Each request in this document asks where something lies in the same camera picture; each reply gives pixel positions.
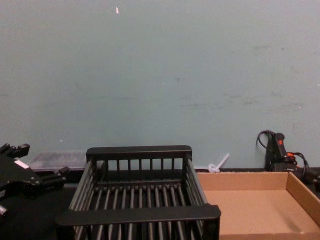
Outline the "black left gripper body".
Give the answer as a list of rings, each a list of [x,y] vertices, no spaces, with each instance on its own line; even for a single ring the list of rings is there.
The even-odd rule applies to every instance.
[[[35,193],[37,174],[25,163],[14,158],[0,156],[0,198],[16,195],[31,196]]]

